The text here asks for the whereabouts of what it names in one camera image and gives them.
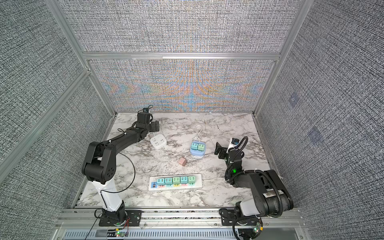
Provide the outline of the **white square power strip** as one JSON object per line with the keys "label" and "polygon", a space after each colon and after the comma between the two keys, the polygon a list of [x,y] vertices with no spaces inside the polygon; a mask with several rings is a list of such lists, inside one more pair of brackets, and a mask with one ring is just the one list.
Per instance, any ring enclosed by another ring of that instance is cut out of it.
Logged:
{"label": "white square power strip", "polygon": [[167,140],[163,134],[157,134],[150,139],[150,143],[155,150],[159,150],[167,145]]}

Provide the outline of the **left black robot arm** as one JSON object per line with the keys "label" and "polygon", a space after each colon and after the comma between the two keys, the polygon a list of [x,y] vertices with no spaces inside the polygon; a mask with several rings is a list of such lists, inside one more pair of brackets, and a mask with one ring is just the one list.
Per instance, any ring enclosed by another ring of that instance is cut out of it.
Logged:
{"label": "left black robot arm", "polygon": [[144,140],[149,133],[160,130],[159,121],[153,120],[149,108],[138,111],[137,120],[121,134],[103,142],[89,144],[82,166],[82,174],[96,188],[102,198],[100,219],[111,225],[128,224],[125,203],[116,189],[114,175],[117,171],[117,155],[127,147]]}

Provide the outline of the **long white power strip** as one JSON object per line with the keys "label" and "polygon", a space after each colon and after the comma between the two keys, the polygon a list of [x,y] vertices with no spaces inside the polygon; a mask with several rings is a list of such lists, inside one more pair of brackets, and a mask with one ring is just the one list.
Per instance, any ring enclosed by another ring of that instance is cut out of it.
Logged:
{"label": "long white power strip", "polygon": [[200,189],[203,187],[201,174],[154,176],[149,178],[150,192]]}

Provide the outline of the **blue square power strip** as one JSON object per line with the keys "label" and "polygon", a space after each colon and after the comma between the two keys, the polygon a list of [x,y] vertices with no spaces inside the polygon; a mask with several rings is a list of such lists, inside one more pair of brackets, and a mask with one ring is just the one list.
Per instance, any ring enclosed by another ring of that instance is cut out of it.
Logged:
{"label": "blue square power strip", "polygon": [[[198,143],[198,144],[202,144],[203,142],[199,142],[199,141],[192,141],[192,143],[195,142],[195,143]],[[197,156],[197,157],[202,157],[205,155],[205,152],[206,152],[206,147],[205,147],[205,151],[198,151],[198,150],[192,150],[191,147],[190,147],[190,153],[191,155],[193,156]]]}

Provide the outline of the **teal adapter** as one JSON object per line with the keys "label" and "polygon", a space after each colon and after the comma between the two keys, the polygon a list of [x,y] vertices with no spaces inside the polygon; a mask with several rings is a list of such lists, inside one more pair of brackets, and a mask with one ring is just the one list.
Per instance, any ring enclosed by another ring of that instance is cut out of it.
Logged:
{"label": "teal adapter", "polygon": [[197,150],[198,149],[198,143],[195,143],[195,142],[193,142],[192,144],[191,144],[191,149],[192,150]]}
{"label": "teal adapter", "polygon": [[164,178],[157,179],[157,184],[158,184],[158,186],[165,185],[165,179]]}
{"label": "teal adapter", "polygon": [[188,181],[189,181],[188,176],[182,176],[182,177],[180,177],[180,183],[181,183],[181,184],[187,184]]}
{"label": "teal adapter", "polygon": [[165,185],[172,185],[173,184],[173,178],[165,178]]}

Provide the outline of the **green adapter lowest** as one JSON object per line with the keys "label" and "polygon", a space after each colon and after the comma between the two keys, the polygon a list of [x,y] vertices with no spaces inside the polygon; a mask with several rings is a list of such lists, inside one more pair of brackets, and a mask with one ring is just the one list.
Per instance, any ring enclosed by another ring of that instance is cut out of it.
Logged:
{"label": "green adapter lowest", "polygon": [[195,183],[196,183],[196,177],[188,176],[188,184],[195,184]]}

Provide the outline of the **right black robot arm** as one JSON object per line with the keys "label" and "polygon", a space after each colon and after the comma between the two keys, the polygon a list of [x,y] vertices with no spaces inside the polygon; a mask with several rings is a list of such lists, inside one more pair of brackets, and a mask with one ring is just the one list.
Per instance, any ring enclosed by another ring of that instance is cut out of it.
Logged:
{"label": "right black robot arm", "polygon": [[216,143],[215,155],[225,160],[224,180],[235,188],[250,189],[252,197],[239,201],[231,210],[219,209],[222,225],[231,226],[237,240],[253,240],[263,231],[263,217],[279,218],[294,208],[294,202],[275,170],[243,170],[242,146],[227,148]]}

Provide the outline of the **green adapter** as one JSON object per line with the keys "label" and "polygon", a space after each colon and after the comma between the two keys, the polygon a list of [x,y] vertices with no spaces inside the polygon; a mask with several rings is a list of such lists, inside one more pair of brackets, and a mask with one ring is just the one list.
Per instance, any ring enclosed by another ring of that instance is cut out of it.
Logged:
{"label": "green adapter", "polygon": [[173,177],[173,185],[179,185],[181,183],[180,177]]}
{"label": "green adapter", "polygon": [[204,144],[204,143],[202,143],[202,144],[198,144],[198,148],[197,148],[197,150],[198,151],[205,151],[205,147],[206,147],[206,145]]}

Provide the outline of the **pink plug adapter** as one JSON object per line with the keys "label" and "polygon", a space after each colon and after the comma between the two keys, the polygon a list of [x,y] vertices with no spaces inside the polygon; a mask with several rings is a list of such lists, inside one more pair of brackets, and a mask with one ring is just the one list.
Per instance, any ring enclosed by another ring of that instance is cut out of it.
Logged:
{"label": "pink plug adapter", "polygon": [[179,165],[181,165],[181,166],[186,166],[186,164],[188,163],[188,160],[187,159],[185,159],[185,158],[180,158],[179,160],[178,160],[178,164]]}

